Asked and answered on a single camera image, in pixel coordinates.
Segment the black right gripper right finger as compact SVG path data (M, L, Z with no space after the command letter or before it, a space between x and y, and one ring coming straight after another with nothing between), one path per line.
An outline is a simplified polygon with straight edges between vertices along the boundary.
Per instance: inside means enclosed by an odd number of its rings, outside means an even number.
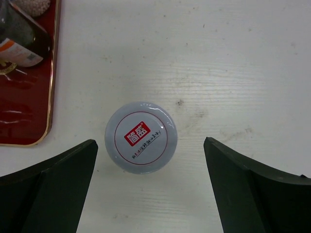
M225 233L309 233L311 180L242 155L212 137L204 152Z

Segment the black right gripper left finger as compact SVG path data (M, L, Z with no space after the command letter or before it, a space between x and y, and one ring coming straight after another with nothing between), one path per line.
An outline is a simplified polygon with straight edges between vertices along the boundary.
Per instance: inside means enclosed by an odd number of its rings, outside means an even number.
M0 178L2 233L77 231L98 145L89 139L55 157Z

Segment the white-lid orange spice jar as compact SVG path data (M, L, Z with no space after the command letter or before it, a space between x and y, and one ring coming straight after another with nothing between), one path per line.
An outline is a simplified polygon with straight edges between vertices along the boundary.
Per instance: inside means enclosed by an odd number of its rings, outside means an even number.
M177 128L157 104L132 102L118 109L106 125L105 147L112 161L133 174L162 169L173 157Z

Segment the white-lid dark spice jar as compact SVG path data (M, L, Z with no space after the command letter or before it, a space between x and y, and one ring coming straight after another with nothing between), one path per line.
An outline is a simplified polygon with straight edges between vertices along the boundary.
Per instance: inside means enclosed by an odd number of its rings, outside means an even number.
M52 50L48 32L10 0L0 2L0 58L20 67L33 67Z

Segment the silver-lid white peppercorn bottle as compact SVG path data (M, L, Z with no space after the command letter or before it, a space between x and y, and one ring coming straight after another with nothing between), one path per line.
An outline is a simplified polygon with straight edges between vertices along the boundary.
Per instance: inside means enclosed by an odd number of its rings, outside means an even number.
M15 4L28 15L38 17L49 9L51 0L15 0Z

